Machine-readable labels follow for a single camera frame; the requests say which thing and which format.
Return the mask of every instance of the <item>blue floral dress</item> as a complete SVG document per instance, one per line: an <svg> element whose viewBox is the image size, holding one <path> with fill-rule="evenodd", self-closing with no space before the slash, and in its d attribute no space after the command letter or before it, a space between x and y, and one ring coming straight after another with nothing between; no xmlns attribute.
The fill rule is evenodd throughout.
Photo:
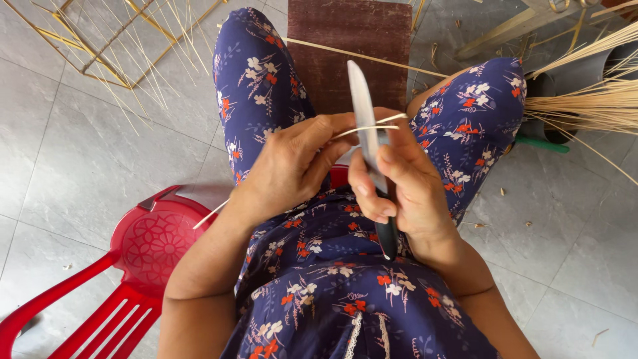
<svg viewBox="0 0 638 359"><path fill-rule="evenodd" d="M239 184L269 133L315 112L285 44L252 8L230 13L213 70ZM452 220L514 140L525 94L521 62L494 59L451 80L410 121ZM312 199L255 229L236 291L239 322L222 358L500 357L403 233L396 260L383 258L374 222L329 176Z"/></svg>

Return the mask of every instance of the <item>green handle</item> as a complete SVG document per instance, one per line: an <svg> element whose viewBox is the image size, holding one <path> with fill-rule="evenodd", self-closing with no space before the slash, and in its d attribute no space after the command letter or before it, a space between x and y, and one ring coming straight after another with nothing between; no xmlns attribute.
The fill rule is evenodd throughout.
<svg viewBox="0 0 638 359"><path fill-rule="evenodd" d="M550 151L558 152L558 153L568 153L569 147L564 146L562 144L555 144L543 140L531 139L529 137L525 137L523 135L516 135L516 142L529 144L530 146L548 149Z"/></svg>

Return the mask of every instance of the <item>woman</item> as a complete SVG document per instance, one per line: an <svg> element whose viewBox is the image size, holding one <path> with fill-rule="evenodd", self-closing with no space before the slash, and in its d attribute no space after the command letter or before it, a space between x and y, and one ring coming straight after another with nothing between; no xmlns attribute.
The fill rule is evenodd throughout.
<svg viewBox="0 0 638 359"><path fill-rule="evenodd" d="M263 14L230 14L213 65L241 185L170 277L159 358L538 358L455 227L514 140L518 60L488 61L412 101L413 119L396 121L376 156L397 203L377 197L360 150L350 186L330 189L356 136L330 139L354 116L315 116ZM389 216L401 231L394 262L374 227Z"/></svg>

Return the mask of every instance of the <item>gray tile floor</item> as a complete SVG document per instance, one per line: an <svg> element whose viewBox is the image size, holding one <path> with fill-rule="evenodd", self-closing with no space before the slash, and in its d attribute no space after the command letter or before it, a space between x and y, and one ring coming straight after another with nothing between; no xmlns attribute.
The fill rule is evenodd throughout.
<svg viewBox="0 0 638 359"><path fill-rule="evenodd" d="M14 3L40 19L27 2ZM91 1L95 7L86 0L78 3L84 7L69 14L81 24L92 11L105 10L97 1ZM118 14L124 11L119 2L112 3ZM229 0L202 23L210 46L216 24L241 6L262 10L286 34L286 0ZM429 63L434 42L443 73L495 57L496 49L472 61L452 59L455 49L524 8L518 0L426 0L412 36L410 64L436 71ZM543 27L535 31L537 39L574 23L571 17ZM584 27L580 42L598 32ZM165 39L147 35L156 45L147 46L152 57ZM89 37L100 40L98 33ZM526 55L526 69L560 56L569 40L566 35L535 48ZM206 49L201 36L194 41ZM517 46L517 40L504 44L503 55L516 53ZM200 55L211 63L207 49ZM137 102L130 92L114 88L130 111L152 119L149 128L120 110L101 83L78 75L0 4L0 314L97 260L108 250L119 218L162 188L191 184L185 193L208 207L227 198L231 179L212 81L201 66L199 72L189 68L187 75L181 61L189 60L178 49L157 66L176 92L161 80L161 97L138 91L148 114L133 106ZM135 69L132 63L122 66ZM436 82L415 72L409 77L408 97L412 86ZM149 81L140 85L151 92ZM157 105L160 98L168 109ZM638 177L635 137L583 133L580 138ZM493 169L466 217L489 227L463 224L461 233L488 261L508 308L542 358L635 357L638 188L588 149L570 147L569 154L558 155L516 146ZM14 358L47 357L113 291L120 275L111 268L45 310L38 325L16 342ZM132 357L154 357L157 334L156 324Z"/></svg>

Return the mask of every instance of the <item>brown wooden board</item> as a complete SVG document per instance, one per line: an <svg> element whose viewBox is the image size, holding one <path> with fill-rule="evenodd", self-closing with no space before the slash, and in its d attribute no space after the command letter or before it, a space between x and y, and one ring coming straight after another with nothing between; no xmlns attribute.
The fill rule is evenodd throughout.
<svg viewBox="0 0 638 359"><path fill-rule="evenodd" d="M288 0L288 37L408 64L412 6L366 0ZM406 106L408 70L359 57L288 43L299 79L317 114L352 111L346 62L364 72L372 104Z"/></svg>

